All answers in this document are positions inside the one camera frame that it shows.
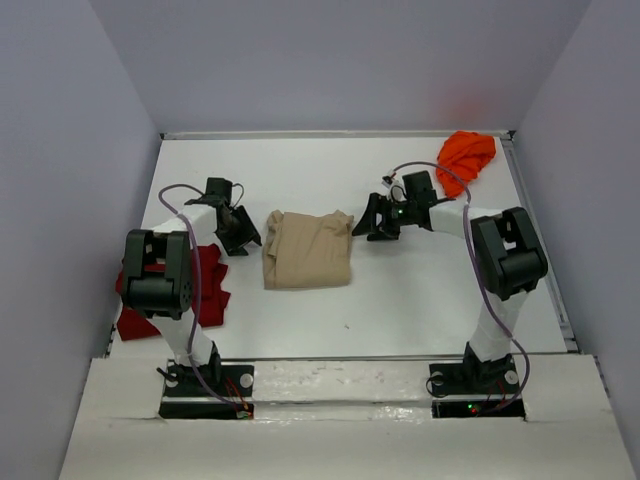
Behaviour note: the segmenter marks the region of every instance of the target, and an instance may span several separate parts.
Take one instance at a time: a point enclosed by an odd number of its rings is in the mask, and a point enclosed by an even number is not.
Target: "dark red fabric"
[[[221,286],[229,267],[220,263],[220,249],[217,245],[198,247],[198,253],[200,254],[200,265],[202,267],[200,325],[203,327],[217,327],[224,323],[224,310],[227,308],[231,297],[231,294],[222,290]],[[161,272],[164,270],[164,265],[150,265],[146,267],[146,270]],[[116,292],[120,293],[121,290],[122,270],[116,280]],[[192,307],[195,307],[195,302],[196,299],[194,297]],[[122,313],[116,326],[123,341],[160,335],[156,327],[127,307],[122,308]]]

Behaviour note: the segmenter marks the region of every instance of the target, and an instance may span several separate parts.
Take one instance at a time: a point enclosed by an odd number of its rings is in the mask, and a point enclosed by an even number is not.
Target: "white platform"
[[[424,361],[256,362],[255,420],[163,420],[164,357],[94,360],[60,478],[632,480],[593,359],[531,361],[523,422],[433,419]]]
[[[160,188],[206,178],[240,182],[246,206],[265,233],[275,209],[322,215],[340,209],[362,215],[368,195],[390,168],[435,161],[445,138],[326,138],[177,140],[162,144],[143,227],[170,214],[157,200]],[[497,156],[471,185],[472,205],[520,205],[500,142]],[[409,173],[418,168],[407,169]],[[434,185],[440,189],[434,178]],[[174,205],[192,198],[170,192]],[[224,358],[328,358],[461,354],[476,325],[478,293],[464,242],[406,228],[398,242],[354,239],[351,285],[307,291],[266,291],[258,248],[249,257],[224,258],[223,288],[231,292],[225,325],[208,329]],[[531,352],[565,352],[544,282],[530,296],[516,335]],[[114,342],[112,356],[171,352],[162,339]]]

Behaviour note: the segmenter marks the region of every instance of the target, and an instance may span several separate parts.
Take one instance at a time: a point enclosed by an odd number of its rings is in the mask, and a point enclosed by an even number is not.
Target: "crumpled orange fabric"
[[[448,168],[467,184],[478,178],[478,173],[496,156],[493,137],[475,132],[458,131],[451,135],[438,154],[438,164]],[[449,198],[460,195],[464,188],[446,172],[438,169],[436,177]]]

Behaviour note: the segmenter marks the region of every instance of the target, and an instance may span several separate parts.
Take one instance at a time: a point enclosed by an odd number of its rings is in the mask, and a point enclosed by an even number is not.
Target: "tan fabric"
[[[264,287],[312,288],[351,281],[352,215],[271,212],[262,250]]]

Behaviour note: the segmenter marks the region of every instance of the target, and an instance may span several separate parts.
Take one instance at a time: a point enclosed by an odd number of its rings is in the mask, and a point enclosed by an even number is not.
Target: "purple cable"
[[[204,380],[204,378],[202,378],[202,375],[200,374],[200,371],[198,370],[198,367],[196,365],[195,360],[193,359],[193,342],[196,338],[196,331],[198,330],[198,323],[200,321],[200,309],[202,307],[202,297],[200,296],[200,292],[202,291],[202,271],[201,271],[201,266],[200,266],[200,252],[198,251],[198,243],[196,241],[196,235],[193,231],[193,226],[191,225],[191,222],[189,221],[189,219],[187,217],[185,217],[184,215],[182,215],[181,213],[178,212],[178,210],[176,210],[169,202],[167,202],[163,195],[165,194],[165,192],[169,191],[169,190],[173,190],[174,188],[188,188],[190,190],[193,190],[194,192],[200,194],[200,195],[204,195],[203,192],[201,192],[200,190],[198,190],[196,187],[192,186],[192,185],[188,185],[186,183],[175,183],[173,185],[169,185],[164,187],[163,189],[161,189],[158,192],[158,200],[160,200],[160,203],[162,203],[162,205],[164,205],[171,213],[173,213],[177,218],[179,218],[180,220],[182,220],[184,222],[184,224],[187,227],[187,231],[189,232],[189,241],[191,242],[191,246],[193,247],[193,256],[195,257],[195,264],[196,264],[196,308],[194,310],[194,316],[193,316],[193,325],[191,325],[191,333],[189,334],[189,342],[187,343],[187,357],[189,358],[189,363],[191,364],[191,369],[193,370],[194,375],[196,376],[196,378],[198,379],[198,381],[200,382],[200,385],[202,386],[202,388],[204,388],[204,390],[211,395],[213,398],[216,398],[217,400],[221,401],[222,403],[226,403],[227,405],[231,405],[234,408],[235,407],[241,407],[244,408],[242,405],[232,402],[220,395],[218,395],[216,392],[213,391],[213,389],[207,385],[207,382]]]
[[[469,258],[471,259],[471,266],[473,267],[473,273],[475,274],[476,281],[478,283],[478,288],[480,289],[480,294],[482,295],[482,300],[484,301],[484,304],[487,306],[487,310],[489,311],[489,314],[491,315],[493,320],[498,324],[498,326],[504,332],[507,338],[511,340],[511,342],[520,351],[520,353],[522,354],[522,358],[524,359],[524,377],[522,379],[522,382],[520,383],[520,388],[518,389],[518,391],[509,400],[486,412],[482,412],[482,415],[499,412],[503,408],[506,408],[509,405],[511,405],[513,402],[517,400],[517,398],[520,395],[522,395],[522,391],[524,390],[524,387],[527,385],[527,382],[529,381],[529,374],[531,373],[531,361],[529,360],[529,354],[522,347],[520,342],[513,336],[513,332],[509,330],[509,327],[507,327],[504,324],[504,322],[500,319],[498,314],[495,312],[495,310],[493,309],[493,306],[491,305],[491,302],[489,301],[487,290],[484,288],[484,285],[482,284],[482,278],[480,276],[480,268],[478,267],[476,254],[473,249],[473,241],[471,240],[471,221],[469,220],[469,205],[471,204],[471,192],[469,191],[469,187],[467,186],[467,183],[464,180],[462,180],[462,178],[460,178],[457,174],[449,170],[448,168],[445,168],[442,165],[438,165],[437,163],[432,163],[432,162],[403,163],[402,165],[398,165],[396,168],[394,168],[393,172],[395,174],[401,168],[409,167],[411,165],[427,165],[429,167],[435,167],[437,169],[442,170],[445,173],[448,173],[462,186],[462,188],[464,188],[464,191],[467,194],[467,203],[464,205],[464,208],[462,209],[462,226],[464,228],[464,240],[465,240],[465,243],[467,244],[467,252],[469,252]]]

